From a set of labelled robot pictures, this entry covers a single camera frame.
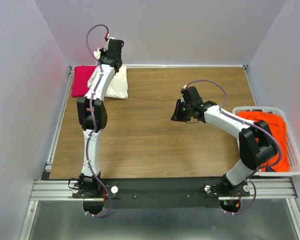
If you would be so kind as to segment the white t shirt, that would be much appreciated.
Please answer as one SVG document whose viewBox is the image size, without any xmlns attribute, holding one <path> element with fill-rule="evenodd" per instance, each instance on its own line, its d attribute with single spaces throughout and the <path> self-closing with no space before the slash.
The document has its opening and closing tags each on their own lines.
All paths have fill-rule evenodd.
<svg viewBox="0 0 300 240">
<path fill-rule="evenodd" d="M 97 51 L 93 52 L 95 57 L 101 56 L 101 48 L 98 48 Z M 91 74 L 88 82 L 87 87 L 91 87 L 96 75 L 97 75 L 98 69 L 97 67 Z M 127 80 L 127 67 L 121 66 L 119 69 L 119 72 L 115 74 L 114 78 L 109 83 L 109 86 L 106 90 L 105 96 L 108 98 L 114 98 L 114 99 L 128 99 L 128 80 Z"/>
</svg>

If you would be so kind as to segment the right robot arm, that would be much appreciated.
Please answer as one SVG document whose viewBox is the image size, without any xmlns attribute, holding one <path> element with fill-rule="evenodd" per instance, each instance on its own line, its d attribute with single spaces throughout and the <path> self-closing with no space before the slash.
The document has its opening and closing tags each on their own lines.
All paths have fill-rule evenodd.
<svg viewBox="0 0 300 240">
<path fill-rule="evenodd" d="M 203 101 L 194 86 L 184 86 L 180 93 L 172 121 L 187 123 L 195 119 L 211 124 L 232 135 L 239 143 L 239 160 L 213 187 L 217 193 L 232 193 L 263 164 L 281 156 L 280 145 L 266 121 L 245 119 L 224 110 L 215 102 Z"/>
</svg>

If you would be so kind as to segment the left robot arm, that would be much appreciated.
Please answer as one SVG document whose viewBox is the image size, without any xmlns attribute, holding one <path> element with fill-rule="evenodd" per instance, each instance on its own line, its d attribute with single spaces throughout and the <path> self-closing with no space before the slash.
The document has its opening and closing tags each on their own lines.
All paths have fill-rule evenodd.
<svg viewBox="0 0 300 240">
<path fill-rule="evenodd" d="M 104 99 L 108 86 L 123 65 L 123 46 L 123 40 L 111 37 L 104 48 L 97 50 L 97 66 L 88 80 L 88 92 L 76 102 L 84 137 L 84 160 L 78 185 L 83 194 L 92 198 L 106 189 L 100 180 L 99 161 L 101 133 L 108 121 Z"/>
</svg>

